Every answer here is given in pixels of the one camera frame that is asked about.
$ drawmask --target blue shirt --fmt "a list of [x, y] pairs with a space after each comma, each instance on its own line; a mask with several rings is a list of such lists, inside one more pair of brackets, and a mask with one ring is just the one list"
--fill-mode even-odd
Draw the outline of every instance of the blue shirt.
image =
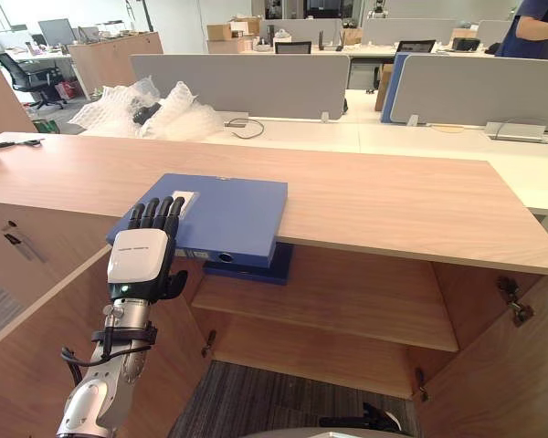
[[528, 41], [516, 37], [516, 29], [521, 16], [530, 16], [536, 20], [548, 23], [548, 0], [523, 0], [520, 9], [513, 18], [510, 31], [501, 43], [495, 56], [497, 57], [533, 57], [548, 59], [548, 39], [544, 41]]

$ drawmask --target desk partition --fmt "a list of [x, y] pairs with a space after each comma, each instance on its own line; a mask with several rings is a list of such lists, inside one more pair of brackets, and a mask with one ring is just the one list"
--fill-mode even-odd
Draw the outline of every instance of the desk partition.
[[479, 22], [477, 38], [483, 46], [489, 47], [494, 43], [500, 43], [510, 30], [511, 21], [483, 20]]
[[448, 44], [457, 20], [437, 18], [370, 18], [364, 21], [362, 44], [393, 45], [403, 40], [436, 39]]
[[510, 121], [548, 128], [547, 60], [410, 55], [394, 85], [393, 122], [416, 114], [420, 123]]
[[346, 55], [134, 55], [132, 65], [162, 97], [180, 80], [215, 110], [291, 119], [339, 119], [349, 76]]
[[312, 20], [263, 20], [259, 24], [259, 35], [268, 38], [268, 26], [273, 25], [276, 31], [286, 30], [292, 41], [311, 41], [313, 45], [319, 45], [319, 32], [323, 31], [323, 41], [333, 41], [339, 44], [342, 21], [339, 18], [315, 18]]

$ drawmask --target cabinet door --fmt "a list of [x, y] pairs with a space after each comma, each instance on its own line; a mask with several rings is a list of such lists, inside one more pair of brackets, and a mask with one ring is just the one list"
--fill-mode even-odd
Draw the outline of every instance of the cabinet door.
[[[109, 302], [109, 251], [100, 250], [0, 332], [0, 438], [55, 436], [73, 387], [61, 347], [90, 357], [91, 332], [101, 329]], [[167, 436], [211, 359], [201, 355], [205, 343], [183, 297], [158, 302], [151, 320], [157, 342], [119, 438]]]
[[415, 395], [426, 438], [548, 438], [548, 277], [521, 302], [532, 319], [508, 310]]
[[0, 203], [0, 287], [21, 304], [32, 304], [104, 246], [116, 221]]

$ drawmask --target white desk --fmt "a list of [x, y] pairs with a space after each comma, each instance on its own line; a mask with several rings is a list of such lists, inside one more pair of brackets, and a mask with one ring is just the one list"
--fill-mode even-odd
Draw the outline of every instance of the white desk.
[[28, 52], [13, 53], [8, 52], [8, 55], [16, 61], [57, 61], [61, 59], [71, 60], [71, 55], [63, 55], [61, 52], [42, 53], [40, 55], [31, 55]]
[[[265, 55], [274, 53], [274, 48], [268, 52], [258, 52], [256, 50], [245, 50], [242, 52], [244, 55]], [[319, 50], [317, 47], [312, 48], [312, 55], [333, 56], [333, 55], [347, 55], [351, 58], [354, 57], [369, 57], [377, 59], [393, 59], [395, 56], [394, 46], [345, 46], [341, 52], [335, 50]]]
[[[438, 127], [383, 124], [381, 113], [373, 111], [375, 96], [348, 89], [349, 112], [334, 122], [260, 119], [266, 130], [255, 139], [240, 140], [224, 131], [202, 142], [487, 161], [533, 213], [548, 215], [548, 144], [492, 141], [480, 129], [448, 133]], [[256, 129], [231, 130], [248, 134]]]

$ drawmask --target black office chair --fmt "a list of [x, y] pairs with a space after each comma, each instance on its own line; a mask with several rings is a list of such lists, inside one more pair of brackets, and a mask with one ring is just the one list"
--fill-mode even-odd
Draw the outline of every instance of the black office chair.
[[46, 105], [59, 105], [66, 100], [58, 96], [55, 85], [63, 80], [58, 68], [43, 68], [36, 71], [25, 71], [7, 53], [0, 53], [0, 64], [12, 78], [12, 88], [25, 93], [39, 93], [41, 100], [31, 104], [31, 107], [42, 108]]
[[297, 41], [292, 43], [279, 43], [274, 45], [276, 53], [281, 55], [310, 55], [312, 41]]

